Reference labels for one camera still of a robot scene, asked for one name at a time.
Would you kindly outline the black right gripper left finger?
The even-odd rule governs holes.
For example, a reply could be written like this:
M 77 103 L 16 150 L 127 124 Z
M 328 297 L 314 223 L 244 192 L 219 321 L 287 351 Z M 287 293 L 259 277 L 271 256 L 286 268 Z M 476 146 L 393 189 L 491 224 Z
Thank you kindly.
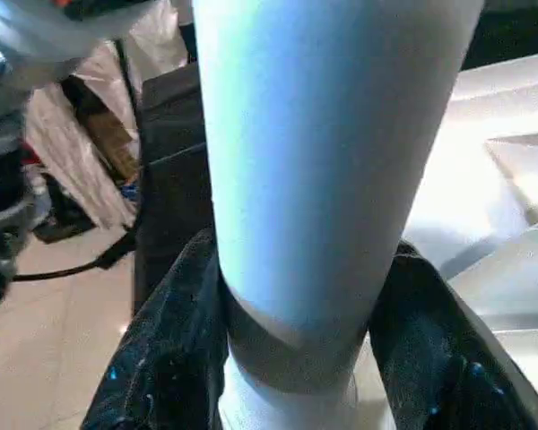
M 211 229 L 184 247 L 129 324 L 83 429 L 219 429 L 228 356 Z

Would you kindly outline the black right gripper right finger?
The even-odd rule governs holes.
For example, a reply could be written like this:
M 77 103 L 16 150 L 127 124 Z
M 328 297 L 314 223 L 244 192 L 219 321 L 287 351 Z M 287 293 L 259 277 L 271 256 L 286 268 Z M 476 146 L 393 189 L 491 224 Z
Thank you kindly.
M 368 323 L 398 429 L 538 429 L 538 392 L 483 320 L 407 242 Z

